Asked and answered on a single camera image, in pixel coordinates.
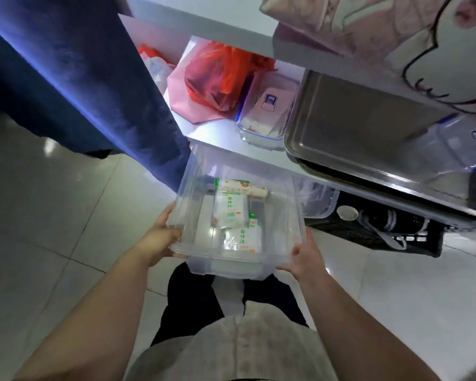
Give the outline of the stainless steel tray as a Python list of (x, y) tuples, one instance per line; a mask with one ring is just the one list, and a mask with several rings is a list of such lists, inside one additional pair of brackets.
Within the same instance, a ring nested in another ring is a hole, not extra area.
[(305, 70), (284, 144), (339, 189), (446, 224), (476, 224), (476, 169), (435, 174), (413, 141), (453, 113)]

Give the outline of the clear plastic storage bin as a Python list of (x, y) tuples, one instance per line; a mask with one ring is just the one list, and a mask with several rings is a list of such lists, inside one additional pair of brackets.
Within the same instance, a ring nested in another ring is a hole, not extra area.
[(167, 225), (191, 273), (263, 280), (305, 242), (297, 179), (260, 160), (195, 142)]

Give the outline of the clear lidded food container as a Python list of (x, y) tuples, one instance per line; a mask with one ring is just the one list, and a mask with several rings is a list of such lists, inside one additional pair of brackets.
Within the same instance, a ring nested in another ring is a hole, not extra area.
[(237, 118), (240, 138), (255, 147), (280, 151), (300, 82), (277, 71), (254, 74)]

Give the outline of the person's right forearm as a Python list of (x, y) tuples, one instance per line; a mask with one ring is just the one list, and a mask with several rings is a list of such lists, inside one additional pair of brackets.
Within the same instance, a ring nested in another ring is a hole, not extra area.
[(327, 272), (298, 282), (339, 381), (441, 381)]

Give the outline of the dark blue curtain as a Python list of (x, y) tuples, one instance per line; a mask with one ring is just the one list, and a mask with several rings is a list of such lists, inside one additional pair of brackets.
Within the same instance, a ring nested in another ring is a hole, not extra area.
[(0, 110), (73, 152), (121, 152), (180, 187), (189, 141), (115, 0), (0, 0)]

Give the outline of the white red plastic bag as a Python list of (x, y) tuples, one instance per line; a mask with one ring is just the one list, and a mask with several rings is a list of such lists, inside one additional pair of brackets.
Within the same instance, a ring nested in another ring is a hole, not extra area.
[(136, 49), (157, 88), (161, 94), (165, 94), (167, 89), (167, 78), (171, 75), (176, 66), (173, 63), (170, 63), (153, 47), (141, 44), (137, 46)]

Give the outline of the white shelf unit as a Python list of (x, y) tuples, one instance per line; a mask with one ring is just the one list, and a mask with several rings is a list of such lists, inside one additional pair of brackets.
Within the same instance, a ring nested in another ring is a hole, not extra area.
[[(280, 67), (284, 67), (282, 70), (286, 74), (293, 74), (292, 78), (299, 79), (300, 83), (304, 71), (313, 70), (425, 105), (461, 113), (413, 91), (401, 78), (388, 70), (356, 57), (340, 55), (289, 26), (264, 15), (259, 10), (261, 1), (125, 0), (131, 16), (136, 20), (171, 32), (183, 32), (273, 58)], [(299, 174), (302, 173), (301, 170), (304, 170), (305, 175), (311, 175), (300, 166), (297, 159), (292, 158), (286, 148), (281, 161), (268, 159), (266, 161)]]

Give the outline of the black bottle white cap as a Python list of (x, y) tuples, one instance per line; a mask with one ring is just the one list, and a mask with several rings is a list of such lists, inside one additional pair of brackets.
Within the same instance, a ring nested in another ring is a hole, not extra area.
[(430, 220), (392, 208), (365, 208), (358, 211), (351, 206), (339, 206), (337, 215), (344, 221), (358, 221), (368, 230), (392, 235), (417, 235), (425, 231)]

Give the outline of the person's left forearm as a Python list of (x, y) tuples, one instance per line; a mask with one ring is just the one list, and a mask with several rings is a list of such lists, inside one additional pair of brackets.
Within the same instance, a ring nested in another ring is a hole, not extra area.
[(165, 254), (129, 250), (24, 362), (13, 381), (122, 381), (148, 271)]

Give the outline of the small clear plastic container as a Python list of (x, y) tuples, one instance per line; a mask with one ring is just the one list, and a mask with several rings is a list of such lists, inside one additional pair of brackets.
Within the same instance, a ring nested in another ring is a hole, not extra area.
[(335, 210), (340, 191), (308, 179), (298, 182), (298, 197), (304, 218), (324, 219)]

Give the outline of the black plastic crate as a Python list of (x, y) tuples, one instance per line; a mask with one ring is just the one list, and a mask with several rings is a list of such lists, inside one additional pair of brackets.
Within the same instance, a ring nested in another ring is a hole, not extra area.
[(440, 257), (445, 225), (346, 192), (315, 202), (305, 224), (371, 250)]

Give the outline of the person's right hand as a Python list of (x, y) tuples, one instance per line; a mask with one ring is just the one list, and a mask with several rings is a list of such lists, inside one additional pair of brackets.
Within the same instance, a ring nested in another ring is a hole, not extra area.
[(311, 229), (308, 227), (305, 227), (305, 236), (305, 242), (293, 247), (290, 253), (290, 261), (283, 263), (299, 263), (302, 265), (302, 276), (294, 278), (303, 292), (308, 289), (320, 288), (330, 279), (322, 253), (317, 246)]

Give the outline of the clear blue-clip container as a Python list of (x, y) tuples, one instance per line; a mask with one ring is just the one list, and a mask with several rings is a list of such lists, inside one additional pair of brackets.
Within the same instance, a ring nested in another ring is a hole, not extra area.
[(413, 141), (435, 174), (476, 169), (476, 119), (450, 115)]

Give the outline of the person's beige shirt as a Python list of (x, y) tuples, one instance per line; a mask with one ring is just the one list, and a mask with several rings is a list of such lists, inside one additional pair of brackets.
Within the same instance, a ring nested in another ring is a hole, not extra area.
[(125, 381), (338, 381), (316, 331), (279, 308), (248, 301), (197, 334), (151, 346)]

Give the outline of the pink patterned fabric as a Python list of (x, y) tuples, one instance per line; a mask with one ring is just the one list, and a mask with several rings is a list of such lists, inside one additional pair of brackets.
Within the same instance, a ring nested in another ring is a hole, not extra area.
[(476, 0), (262, 0), (259, 10), (476, 115)]

